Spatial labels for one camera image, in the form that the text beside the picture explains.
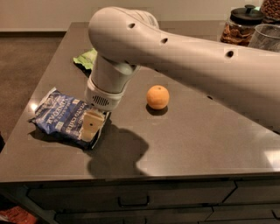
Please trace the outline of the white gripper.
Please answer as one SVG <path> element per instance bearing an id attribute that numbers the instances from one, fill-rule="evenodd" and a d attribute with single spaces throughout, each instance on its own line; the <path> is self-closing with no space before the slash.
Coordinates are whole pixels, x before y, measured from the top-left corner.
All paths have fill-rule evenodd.
<path id="1" fill-rule="evenodd" d="M 140 66 L 114 62 L 97 55 L 93 70 L 87 80 L 85 99 L 100 111 L 114 110 L 123 98 L 126 87 Z M 104 115 L 95 109 L 87 110 L 83 116 L 80 139 L 90 142 L 103 126 Z"/>

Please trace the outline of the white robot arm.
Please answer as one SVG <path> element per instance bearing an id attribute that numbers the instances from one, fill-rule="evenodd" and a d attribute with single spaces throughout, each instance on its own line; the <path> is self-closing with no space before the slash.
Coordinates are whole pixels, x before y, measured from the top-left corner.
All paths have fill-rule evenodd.
<path id="1" fill-rule="evenodd" d="M 277 52 L 172 34 L 149 12 L 118 7 L 98 10 L 88 36 L 97 56 L 85 98 L 100 111 L 114 110 L 130 79 L 148 67 L 280 131 Z"/>

